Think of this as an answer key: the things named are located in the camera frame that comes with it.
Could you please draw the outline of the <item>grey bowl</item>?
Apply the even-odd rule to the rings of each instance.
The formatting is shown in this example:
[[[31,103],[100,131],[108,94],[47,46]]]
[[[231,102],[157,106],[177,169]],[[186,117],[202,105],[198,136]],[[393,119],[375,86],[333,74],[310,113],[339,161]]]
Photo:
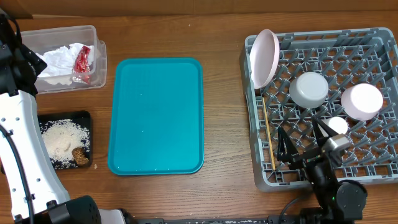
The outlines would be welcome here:
[[[324,103],[328,90],[328,82],[322,75],[306,72],[290,84],[289,94],[296,105],[312,109]]]

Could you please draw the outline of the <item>brown food piece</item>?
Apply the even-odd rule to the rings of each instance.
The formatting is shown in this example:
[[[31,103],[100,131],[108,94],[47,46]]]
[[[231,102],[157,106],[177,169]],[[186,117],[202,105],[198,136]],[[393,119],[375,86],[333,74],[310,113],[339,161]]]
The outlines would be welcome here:
[[[89,159],[84,155],[84,150],[81,147],[77,147],[72,150],[72,156],[76,164],[80,167],[86,166],[89,163]]]

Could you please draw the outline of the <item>pink plate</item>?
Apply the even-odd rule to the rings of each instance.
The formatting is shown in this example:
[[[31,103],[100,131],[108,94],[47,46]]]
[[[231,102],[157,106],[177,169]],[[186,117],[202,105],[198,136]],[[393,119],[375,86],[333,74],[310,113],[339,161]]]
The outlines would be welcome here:
[[[264,29],[256,37],[249,54],[255,89],[263,88],[272,81],[278,66],[279,50],[279,41],[271,30]]]

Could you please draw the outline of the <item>wooden chopstick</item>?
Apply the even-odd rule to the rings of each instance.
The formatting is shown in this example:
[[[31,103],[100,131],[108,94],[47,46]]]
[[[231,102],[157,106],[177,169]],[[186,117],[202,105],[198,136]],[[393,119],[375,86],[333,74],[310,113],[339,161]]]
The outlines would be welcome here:
[[[262,96],[262,107],[264,110],[264,119],[265,119],[265,125],[266,125],[266,130],[267,130],[267,140],[268,140],[268,145],[269,145],[269,158],[271,160],[271,165],[272,165],[272,170],[275,171],[275,159],[274,159],[274,151],[272,147],[272,138],[271,138],[271,129],[269,127],[269,121],[268,121],[268,112],[267,112],[267,106],[266,106],[266,101],[264,96]]]

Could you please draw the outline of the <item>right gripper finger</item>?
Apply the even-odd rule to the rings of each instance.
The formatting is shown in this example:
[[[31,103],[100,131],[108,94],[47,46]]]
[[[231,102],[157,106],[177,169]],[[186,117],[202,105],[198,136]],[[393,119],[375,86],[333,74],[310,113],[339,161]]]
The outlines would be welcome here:
[[[338,135],[336,131],[331,129],[327,124],[325,124],[316,116],[312,116],[312,126],[317,144],[324,144],[329,138]]]
[[[289,135],[280,126],[278,127],[277,160],[281,162],[295,162],[299,152]]]

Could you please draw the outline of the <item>white napkin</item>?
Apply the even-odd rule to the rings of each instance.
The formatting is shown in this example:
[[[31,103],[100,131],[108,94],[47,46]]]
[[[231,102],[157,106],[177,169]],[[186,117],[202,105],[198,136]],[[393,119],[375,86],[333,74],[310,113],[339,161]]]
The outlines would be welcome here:
[[[51,50],[43,55],[36,54],[46,64],[47,68],[41,72],[39,78],[43,78],[46,82],[52,85],[71,85],[75,74],[72,72],[76,57],[84,44],[74,43],[67,46],[62,46],[56,50]],[[88,61],[91,65],[94,61],[95,48],[93,45],[85,45],[90,48]]]

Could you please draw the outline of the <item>rice leftovers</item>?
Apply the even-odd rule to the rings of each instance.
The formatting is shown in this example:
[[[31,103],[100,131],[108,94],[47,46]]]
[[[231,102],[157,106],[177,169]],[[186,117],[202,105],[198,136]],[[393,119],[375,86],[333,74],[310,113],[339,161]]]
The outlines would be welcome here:
[[[54,169],[79,167],[72,156],[77,147],[83,148],[90,160],[90,131],[86,127],[72,119],[61,119],[40,124],[40,131]]]

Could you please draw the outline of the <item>pink bowl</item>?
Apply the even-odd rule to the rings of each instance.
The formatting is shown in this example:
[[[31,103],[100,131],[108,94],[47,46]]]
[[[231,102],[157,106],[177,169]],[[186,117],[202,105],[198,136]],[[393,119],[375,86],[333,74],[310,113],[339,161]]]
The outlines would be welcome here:
[[[382,108],[383,96],[374,85],[360,83],[343,92],[341,105],[349,117],[367,121],[375,117]]]

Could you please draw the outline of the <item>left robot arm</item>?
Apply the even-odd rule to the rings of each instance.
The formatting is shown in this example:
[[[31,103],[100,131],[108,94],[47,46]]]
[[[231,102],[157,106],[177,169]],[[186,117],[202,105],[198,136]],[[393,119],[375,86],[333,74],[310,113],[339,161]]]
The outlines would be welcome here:
[[[97,207],[90,196],[71,199],[42,138],[35,82],[46,63],[22,43],[15,19],[1,14],[1,164],[15,223],[135,223],[124,209]]]

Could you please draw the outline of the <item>red snack wrapper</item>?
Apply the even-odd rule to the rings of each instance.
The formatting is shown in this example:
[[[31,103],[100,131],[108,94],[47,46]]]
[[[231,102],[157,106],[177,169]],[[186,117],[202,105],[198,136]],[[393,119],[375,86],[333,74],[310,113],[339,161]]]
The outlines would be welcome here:
[[[75,74],[73,81],[77,83],[90,84],[90,64],[88,56],[90,54],[90,48],[83,46],[79,51],[72,72]]]

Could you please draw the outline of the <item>cream paper cup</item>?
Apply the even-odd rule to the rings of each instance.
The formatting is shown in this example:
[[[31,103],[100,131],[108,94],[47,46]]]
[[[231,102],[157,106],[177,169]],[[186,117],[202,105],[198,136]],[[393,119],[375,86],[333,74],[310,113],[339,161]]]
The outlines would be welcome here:
[[[348,132],[348,123],[341,117],[335,116],[322,121],[338,134],[346,134]]]

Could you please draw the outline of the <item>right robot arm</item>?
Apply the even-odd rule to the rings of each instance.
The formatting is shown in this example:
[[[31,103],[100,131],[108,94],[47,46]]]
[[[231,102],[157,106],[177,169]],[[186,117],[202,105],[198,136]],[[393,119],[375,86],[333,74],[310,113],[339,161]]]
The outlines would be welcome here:
[[[279,223],[354,223],[363,218],[368,192],[355,180],[338,180],[335,169],[342,165],[343,156],[351,146],[344,134],[339,134],[316,116],[312,117],[317,146],[299,153],[289,135],[278,128],[277,160],[289,164],[289,169],[303,170],[312,186],[318,207],[303,208],[295,216],[286,215],[287,209],[306,198],[293,199],[281,211]]]

